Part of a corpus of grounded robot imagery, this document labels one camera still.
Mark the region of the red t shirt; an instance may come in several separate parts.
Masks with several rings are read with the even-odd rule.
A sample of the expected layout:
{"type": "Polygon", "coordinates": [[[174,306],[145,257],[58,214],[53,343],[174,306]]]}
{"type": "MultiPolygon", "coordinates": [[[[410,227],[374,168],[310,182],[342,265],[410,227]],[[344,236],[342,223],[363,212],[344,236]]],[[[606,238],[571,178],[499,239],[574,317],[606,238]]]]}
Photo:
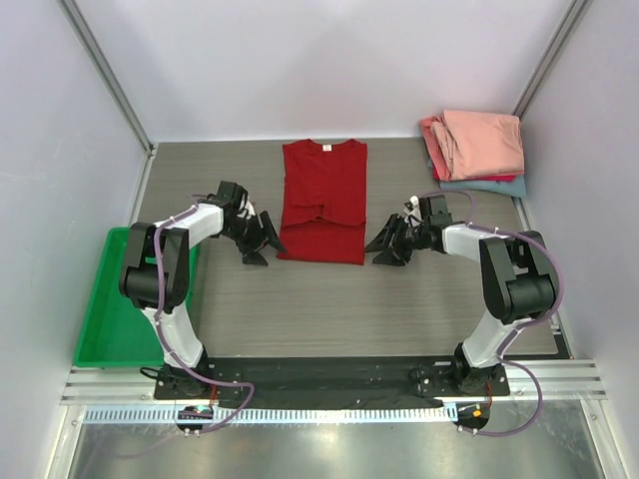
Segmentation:
{"type": "Polygon", "coordinates": [[[367,145],[283,145],[282,260],[364,263],[367,145]]]}

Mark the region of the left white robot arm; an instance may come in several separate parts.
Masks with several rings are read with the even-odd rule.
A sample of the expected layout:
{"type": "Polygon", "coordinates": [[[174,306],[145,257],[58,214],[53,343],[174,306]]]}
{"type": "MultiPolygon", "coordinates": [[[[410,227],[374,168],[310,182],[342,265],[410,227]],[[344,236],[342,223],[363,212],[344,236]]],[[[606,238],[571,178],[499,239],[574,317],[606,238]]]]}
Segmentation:
{"type": "Polygon", "coordinates": [[[191,283],[191,250],[207,239],[227,238],[242,263],[267,266],[262,250],[284,252],[268,212],[257,212],[248,190],[222,181],[207,195],[196,195],[185,211],[155,223],[133,224],[121,267],[119,290],[151,323],[164,354],[164,370],[177,377],[188,397],[211,387],[251,391],[246,382],[216,380],[206,349],[197,338],[186,306],[191,283]]]}

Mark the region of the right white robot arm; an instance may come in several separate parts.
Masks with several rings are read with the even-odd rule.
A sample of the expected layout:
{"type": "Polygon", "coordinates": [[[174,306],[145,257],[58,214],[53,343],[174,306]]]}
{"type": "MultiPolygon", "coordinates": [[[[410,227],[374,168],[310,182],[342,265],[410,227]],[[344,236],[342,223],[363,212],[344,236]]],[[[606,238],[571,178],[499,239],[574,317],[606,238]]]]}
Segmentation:
{"type": "Polygon", "coordinates": [[[461,395],[484,393],[520,333],[558,308],[563,297],[558,267],[540,233],[457,222],[442,194],[411,198],[364,251],[375,254],[375,264],[404,266],[416,250],[424,249],[465,257],[480,266],[485,313],[456,346],[444,376],[461,395]]]}

